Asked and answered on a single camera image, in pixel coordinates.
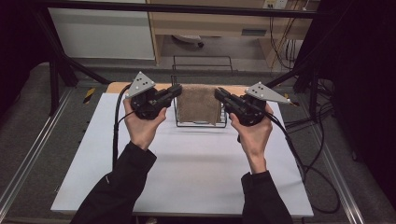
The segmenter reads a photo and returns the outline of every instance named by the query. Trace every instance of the white tabletop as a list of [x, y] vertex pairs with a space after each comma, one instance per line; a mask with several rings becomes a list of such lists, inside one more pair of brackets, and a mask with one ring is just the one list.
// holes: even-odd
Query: white tabletop
[[[104, 93], [90, 126], [51, 207], [75, 213], [105, 174], [111, 171], [114, 111], [118, 95]], [[269, 103], [283, 123], [279, 107]], [[124, 114], [120, 109], [120, 118]], [[237, 132], [226, 128], [178, 128], [174, 108], [169, 107], [150, 150], [157, 161], [148, 173], [134, 213], [145, 216], [240, 216], [244, 193], [240, 178], [249, 171], [248, 160], [236, 141]], [[120, 126], [119, 151], [129, 142], [124, 123]], [[312, 217], [296, 162], [278, 127], [265, 150], [267, 168], [293, 217]]]

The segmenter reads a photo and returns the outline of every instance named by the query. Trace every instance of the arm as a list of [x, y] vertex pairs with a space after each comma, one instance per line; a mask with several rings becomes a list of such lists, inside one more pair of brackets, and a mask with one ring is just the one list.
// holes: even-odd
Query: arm
[[[274, 113], [269, 105], [265, 110]], [[266, 167], [264, 150], [272, 131], [271, 120], [264, 118], [251, 127], [241, 125], [235, 114], [231, 114], [231, 120], [240, 135], [251, 171], [242, 177], [245, 193], [243, 223], [293, 223]]]
[[[131, 100], [124, 100], [125, 114], [133, 112]], [[102, 177], [81, 204], [71, 223], [129, 223], [134, 203], [143, 191], [147, 174], [156, 161], [149, 151], [166, 108], [153, 120], [134, 113], [125, 118], [131, 142], [117, 160], [114, 170]]]

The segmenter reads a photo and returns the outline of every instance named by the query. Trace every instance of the hand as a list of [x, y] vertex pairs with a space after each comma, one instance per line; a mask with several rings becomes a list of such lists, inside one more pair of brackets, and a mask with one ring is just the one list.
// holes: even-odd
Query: hand
[[[131, 98], [123, 100], [123, 103], [125, 115], [133, 112]], [[140, 119], [135, 113], [128, 115], [125, 118], [125, 125], [131, 142], [146, 151], [154, 139], [158, 126], [166, 119], [165, 114], [166, 108], [164, 107], [155, 119]]]
[[[265, 106], [265, 111], [270, 114], [274, 113], [268, 104]], [[273, 129], [271, 120], [264, 118], [260, 123], [247, 127], [239, 123], [239, 119], [234, 113], [230, 117], [231, 125], [239, 133], [242, 149], [247, 155], [251, 173], [257, 174], [267, 171], [264, 150]]]

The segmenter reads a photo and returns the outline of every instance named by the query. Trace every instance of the black sleeve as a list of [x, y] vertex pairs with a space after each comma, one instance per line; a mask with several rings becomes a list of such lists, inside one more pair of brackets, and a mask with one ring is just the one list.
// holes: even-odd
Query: black sleeve
[[114, 170], [93, 187], [71, 223], [129, 223], [134, 203], [156, 159], [149, 150], [144, 151], [130, 142]]
[[293, 223], [288, 208], [277, 192], [269, 173], [242, 176], [245, 205], [242, 213], [244, 224]]

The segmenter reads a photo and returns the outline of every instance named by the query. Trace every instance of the brown towel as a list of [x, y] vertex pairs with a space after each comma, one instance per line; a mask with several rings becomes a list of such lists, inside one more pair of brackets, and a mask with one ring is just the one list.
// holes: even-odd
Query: brown towel
[[221, 104], [215, 98], [214, 86], [183, 84], [177, 97], [179, 122], [207, 121], [216, 126], [220, 122]]

